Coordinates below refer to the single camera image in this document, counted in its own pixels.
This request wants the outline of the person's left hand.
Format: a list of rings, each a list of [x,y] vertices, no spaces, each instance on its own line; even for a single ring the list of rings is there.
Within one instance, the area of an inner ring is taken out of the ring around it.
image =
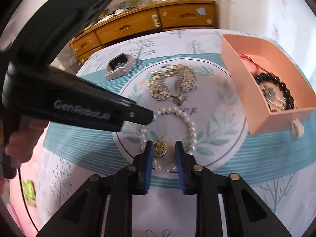
[[[30,120],[28,128],[11,134],[9,143],[4,149],[5,154],[21,164],[28,162],[32,158],[34,147],[48,124],[49,121],[46,120]]]

